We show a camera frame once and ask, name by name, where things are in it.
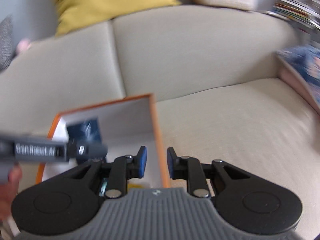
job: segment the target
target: logo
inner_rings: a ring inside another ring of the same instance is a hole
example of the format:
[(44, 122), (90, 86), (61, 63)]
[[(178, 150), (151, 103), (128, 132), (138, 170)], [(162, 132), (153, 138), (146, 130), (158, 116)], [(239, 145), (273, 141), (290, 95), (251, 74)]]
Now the logo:
[(152, 193), (153, 193), (153, 195), (158, 196), (159, 194), (162, 193), (162, 191), (160, 191), (159, 189), (157, 189), (157, 190), (153, 191)]
[(57, 149), (56, 147), (52, 146), (40, 146), (32, 144), (26, 145), (17, 143), (16, 153), (29, 156), (55, 157), (57, 154)]

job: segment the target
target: human hand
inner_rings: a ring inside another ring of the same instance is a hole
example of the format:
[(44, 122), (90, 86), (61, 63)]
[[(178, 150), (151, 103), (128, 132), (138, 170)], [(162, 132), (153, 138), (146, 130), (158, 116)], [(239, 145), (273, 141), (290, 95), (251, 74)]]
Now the human hand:
[(21, 178), (22, 170), (19, 166), (15, 166), (10, 171), (8, 183), (0, 185), (0, 221), (3, 221), (11, 214), (11, 203), (18, 192)]

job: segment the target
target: orange picture frame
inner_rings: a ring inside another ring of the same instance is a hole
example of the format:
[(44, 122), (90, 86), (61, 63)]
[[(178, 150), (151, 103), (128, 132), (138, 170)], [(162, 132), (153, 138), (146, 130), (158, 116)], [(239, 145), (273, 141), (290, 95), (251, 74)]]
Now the orange picture frame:
[[(156, 151), (158, 154), (162, 186), (165, 188), (168, 188), (168, 187), (170, 187), (170, 177), (169, 177), (169, 172), (168, 172), (168, 167), (167, 167), (166, 152), (164, 151), (161, 130), (160, 130), (160, 126), (158, 123), (156, 101), (155, 101), (155, 97), (153, 94), (149, 93), (149, 94), (144, 94), (144, 95), (125, 97), (123, 99), (107, 101), (107, 102), (103, 102), (103, 103), (99, 103), (99, 104), (95, 104), (95, 105), (90, 105), (90, 106), (85, 106), (85, 107), (81, 107), (81, 108), (76, 108), (76, 109), (60, 112), (53, 119), (51, 128), (48, 133), (48, 138), (53, 137), (54, 132), (56, 130), (56, 127), (59, 123), (59, 120), (65, 114), (71, 114), (71, 113), (75, 113), (77, 111), (88, 110), (88, 109), (92, 109), (92, 108), (96, 108), (96, 107), (100, 107), (100, 106), (116, 104), (119, 102), (130, 101), (130, 100), (137, 100), (137, 99), (141, 99), (141, 98), (148, 98), (149, 99), (149, 108), (150, 108), (153, 133), (154, 133), (154, 138), (155, 138), (155, 143), (156, 143)], [(44, 168), (45, 168), (45, 163), (39, 164), (38, 172), (37, 172), (37, 176), (36, 176), (36, 184), (42, 182)]]

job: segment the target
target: sofa cushion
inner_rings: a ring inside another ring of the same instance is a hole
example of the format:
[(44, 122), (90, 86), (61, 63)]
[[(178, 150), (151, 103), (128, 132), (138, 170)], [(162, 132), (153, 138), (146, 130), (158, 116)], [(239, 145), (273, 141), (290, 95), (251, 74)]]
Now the sofa cushion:
[(222, 159), (287, 187), (303, 203), (297, 232), (306, 240), (319, 234), (320, 123), (288, 85), (261, 79), (158, 102), (157, 109), (165, 148), (202, 163)]
[(275, 77), (274, 52), (296, 44), (284, 21), (260, 13), (183, 5), (113, 20), (128, 95), (157, 100)]
[(124, 97), (112, 26), (35, 43), (0, 74), (2, 131), (46, 130), (59, 111)]

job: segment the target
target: round black disc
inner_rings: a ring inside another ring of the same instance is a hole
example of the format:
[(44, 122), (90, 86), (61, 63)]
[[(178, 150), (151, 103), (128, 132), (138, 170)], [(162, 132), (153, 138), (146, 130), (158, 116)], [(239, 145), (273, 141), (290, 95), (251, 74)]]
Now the round black disc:
[(74, 231), (99, 210), (99, 199), (76, 179), (59, 179), (21, 192), (12, 203), (19, 230), (53, 236)]
[(221, 217), (253, 234), (274, 235), (294, 229), (301, 217), (300, 199), (267, 180), (235, 180), (216, 197)]

